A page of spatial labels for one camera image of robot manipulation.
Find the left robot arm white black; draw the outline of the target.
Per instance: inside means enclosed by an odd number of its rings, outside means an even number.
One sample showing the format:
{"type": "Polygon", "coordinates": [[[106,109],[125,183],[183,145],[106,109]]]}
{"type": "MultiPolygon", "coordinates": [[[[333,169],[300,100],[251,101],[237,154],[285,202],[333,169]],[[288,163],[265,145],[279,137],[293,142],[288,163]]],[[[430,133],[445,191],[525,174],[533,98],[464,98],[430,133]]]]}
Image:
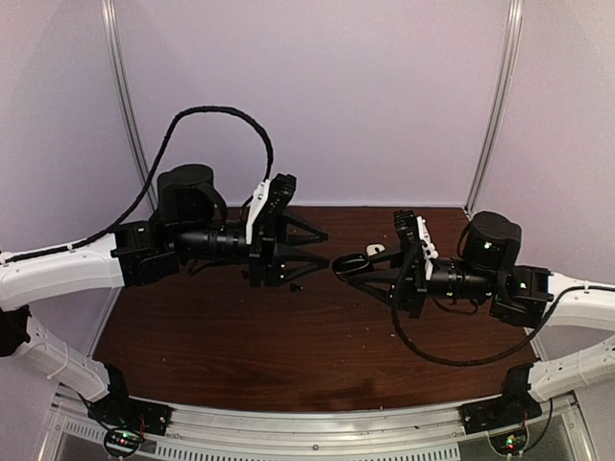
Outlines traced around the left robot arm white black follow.
{"type": "Polygon", "coordinates": [[[279,174],[253,193],[247,217],[231,220],[214,187],[214,172],[185,164],[158,177],[159,206],[144,221],[121,224],[90,243],[73,242],[1,257],[1,354],[21,359],[99,405],[118,426],[138,407],[122,373],[74,351],[31,313],[30,303],[102,288],[139,287],[173,276],[244,265],[255,287],[276,287],[328,267],[305,251],[327,233],[287,211],[296,179],[279,174]]]}

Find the white charging case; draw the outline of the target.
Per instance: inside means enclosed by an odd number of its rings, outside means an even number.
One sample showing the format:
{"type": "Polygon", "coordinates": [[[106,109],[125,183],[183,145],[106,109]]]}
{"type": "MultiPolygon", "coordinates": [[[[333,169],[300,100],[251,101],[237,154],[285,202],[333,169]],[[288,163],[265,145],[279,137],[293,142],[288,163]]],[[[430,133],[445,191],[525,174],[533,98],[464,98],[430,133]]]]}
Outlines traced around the white charging case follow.
{"type": "Polygon", "coordinates": [[[385,250],[383,244],[370,244],[366,247],[366,253],[369,256],[380,254],[385,250]]]}

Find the black charging case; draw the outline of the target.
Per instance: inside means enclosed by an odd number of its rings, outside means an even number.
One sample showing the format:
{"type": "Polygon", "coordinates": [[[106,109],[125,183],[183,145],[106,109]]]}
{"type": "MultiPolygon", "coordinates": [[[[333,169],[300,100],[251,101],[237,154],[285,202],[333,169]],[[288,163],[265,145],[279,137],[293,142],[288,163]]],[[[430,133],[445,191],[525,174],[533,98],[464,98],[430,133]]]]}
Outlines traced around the black charging case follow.
{"type": "Polygon", "coordinates": [[[340,279],[363,274],[371,268],[372,263],[369,256],[362,253],[343,255],[332,262],[332,271],[340,279]]]}

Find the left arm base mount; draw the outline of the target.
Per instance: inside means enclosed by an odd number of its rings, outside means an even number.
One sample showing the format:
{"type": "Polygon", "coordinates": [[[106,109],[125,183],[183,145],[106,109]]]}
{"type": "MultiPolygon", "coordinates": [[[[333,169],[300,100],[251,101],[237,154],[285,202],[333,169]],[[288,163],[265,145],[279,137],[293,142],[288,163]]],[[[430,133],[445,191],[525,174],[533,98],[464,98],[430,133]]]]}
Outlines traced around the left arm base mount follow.
{"type": "Polygon", "coordinates": [[[109,393],[100,400],[89,400],[87,415],[106,426],[164,436],[170,422],[171,407],[131,398],[122,372],[111,364],[105,364],[104,367],[110,379],[109,393]]]}

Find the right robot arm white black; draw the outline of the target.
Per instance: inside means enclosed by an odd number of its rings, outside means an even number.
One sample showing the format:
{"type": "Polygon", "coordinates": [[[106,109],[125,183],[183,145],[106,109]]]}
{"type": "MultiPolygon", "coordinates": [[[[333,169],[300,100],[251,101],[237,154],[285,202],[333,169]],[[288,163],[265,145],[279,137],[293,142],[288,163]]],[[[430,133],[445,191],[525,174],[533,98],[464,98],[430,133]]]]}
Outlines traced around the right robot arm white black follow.
{"type": "Polygon", "coordinates": [[[439,256],[423,217],[398,211],[394,226],[397,247],[341,256],[332,269],[340,280],[385,303],[398,337],[431,363],[451,367],[495,363],[522,349],[546,326],[614,329],[613,286],[518,264],[522,229],[501,214],[476,214],[459,237],[455,258],[439,256]],[[409,339],[399,319],[402,312],[419,317],[428,300],[463,300],[474,307],[488,303],[492,317],[530,333],[523,344],[486,358],[436,357],[409,339]]]}

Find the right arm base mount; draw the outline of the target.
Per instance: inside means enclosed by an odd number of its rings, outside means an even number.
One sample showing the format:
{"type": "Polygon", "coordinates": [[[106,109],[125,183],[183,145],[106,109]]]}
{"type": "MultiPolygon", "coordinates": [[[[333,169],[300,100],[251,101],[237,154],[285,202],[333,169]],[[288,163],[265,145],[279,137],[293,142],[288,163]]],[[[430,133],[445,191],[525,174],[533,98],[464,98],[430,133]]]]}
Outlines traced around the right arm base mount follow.
{"type": "Polygon", "coordinates": [[[459,413],[467,435],[519,425],[542,415],[541,404],[530,394],[529,371],[532,364],[511,368],[496,398],[465,403],[459,413]]]}

